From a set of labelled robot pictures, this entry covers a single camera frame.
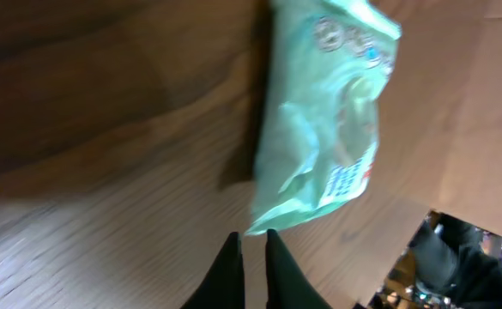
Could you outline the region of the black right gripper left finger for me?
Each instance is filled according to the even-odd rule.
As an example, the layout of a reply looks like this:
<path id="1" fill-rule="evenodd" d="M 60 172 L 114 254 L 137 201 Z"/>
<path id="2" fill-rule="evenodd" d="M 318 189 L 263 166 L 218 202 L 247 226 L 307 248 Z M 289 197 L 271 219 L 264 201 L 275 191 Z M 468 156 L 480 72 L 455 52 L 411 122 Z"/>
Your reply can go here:
<path id="1" fill-rule="evenodd" d="M 245 308 L 245 272 L 239 233 L 228 235 L 203 281 L 181 308 Z"/>

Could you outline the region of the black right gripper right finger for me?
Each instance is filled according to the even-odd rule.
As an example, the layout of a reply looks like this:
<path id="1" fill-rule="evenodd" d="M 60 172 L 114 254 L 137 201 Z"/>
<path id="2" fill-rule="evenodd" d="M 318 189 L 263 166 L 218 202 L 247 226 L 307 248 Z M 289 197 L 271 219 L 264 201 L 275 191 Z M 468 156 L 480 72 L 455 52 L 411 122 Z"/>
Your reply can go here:
<path id="1" fill-rule="evenodd" d="M 268 286 L 267 309 L 330 309 L 307 281 L 290 251 L 274 229 L 267 231 L 265 249 Z"/>

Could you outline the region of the teal snack packet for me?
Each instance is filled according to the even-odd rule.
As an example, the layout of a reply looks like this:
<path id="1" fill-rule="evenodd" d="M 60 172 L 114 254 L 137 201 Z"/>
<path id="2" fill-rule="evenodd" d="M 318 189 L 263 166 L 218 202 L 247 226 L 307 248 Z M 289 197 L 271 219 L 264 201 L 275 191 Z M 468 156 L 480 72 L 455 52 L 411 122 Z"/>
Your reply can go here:
<path id="1" fill-rule="evenodd" d="M 366 0 L 275 1 L 249 234 L 312 221 L 361 195 L 400 25 Z"/>

